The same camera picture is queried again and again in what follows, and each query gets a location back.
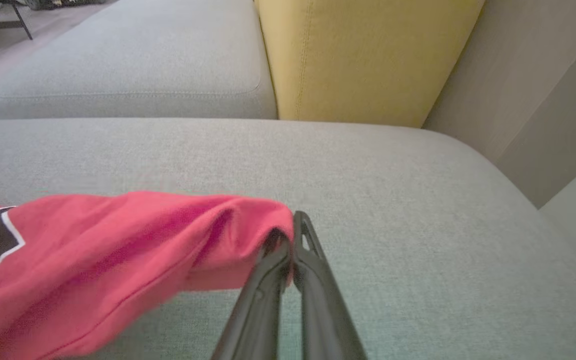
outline wooden floor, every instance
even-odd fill
[[[35,50],[116,1],[109,0],[103,5],[69,6],[50,11],[32,11],[28,7],[19,6],[21,16],[34,40],[28,39],[23,29],[0,29],[0,77]],[[16,20],[10,5],[2,6],[0,13],[9,16],[10,20]]]

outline gray sofa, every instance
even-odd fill
[[[252,0],[121,0],[0,80],[0,119],[276,119]]]
[[[310,214],[370,359],[576,359],[576,255],[490,162],[427,130],[267,120],[0,121],[0,203],[159,191]],[[238,291],[185,292],[87,357],[208,359]],[[301,356],[286,290],[282,360]]]

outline sofa cushion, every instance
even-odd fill
[[[0,119],[276,119],[251,0],[119,0],[0,81]]]
[[[421,127],[484,0],[256,0],[279,119]]]
[[[306,211],[370,359],[576,359],[576,255],[470,147],[427,130],[263,120],[0,121],[0,203],[129,191]],[[185,292],[90,360],[209,359],[238,291]],[[301,356],[286,290],[282,360]]]

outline yellow sofa backrest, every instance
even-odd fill
[[[484,0],[256,0],[279,119],[421,127]]]

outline red t-shirt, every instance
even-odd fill
[[[0,207],[0,358],[92,353],[181,290],[241,287],[291,210],[272,200],[138,192]]]

